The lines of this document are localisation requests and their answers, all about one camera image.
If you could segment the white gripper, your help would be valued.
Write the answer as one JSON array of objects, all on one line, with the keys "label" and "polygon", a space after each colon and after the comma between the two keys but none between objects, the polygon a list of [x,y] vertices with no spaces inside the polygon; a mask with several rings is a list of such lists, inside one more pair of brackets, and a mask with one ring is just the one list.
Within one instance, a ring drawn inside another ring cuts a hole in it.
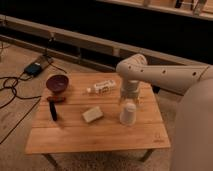
[{"label": "white gripper", "polygon": [[125,99],[134,99],[134,103],[136,104],[136,106],[139,106],[139,93],[139,81],[123,79],[120,88],[121,98],[119,99],[119,105],[122,105],[125,102]]}]

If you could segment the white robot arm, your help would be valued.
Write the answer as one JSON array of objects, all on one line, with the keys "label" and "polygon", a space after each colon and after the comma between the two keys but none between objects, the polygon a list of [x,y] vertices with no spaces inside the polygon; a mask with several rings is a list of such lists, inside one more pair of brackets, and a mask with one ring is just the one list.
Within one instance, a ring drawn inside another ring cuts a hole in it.
[{"label": "white robot arm", "polygon": [[116,72],[124,92],[134,80],[181,96],[169,171],[213,171],[213,65],[149,65],[135,54],[120,61]]}]

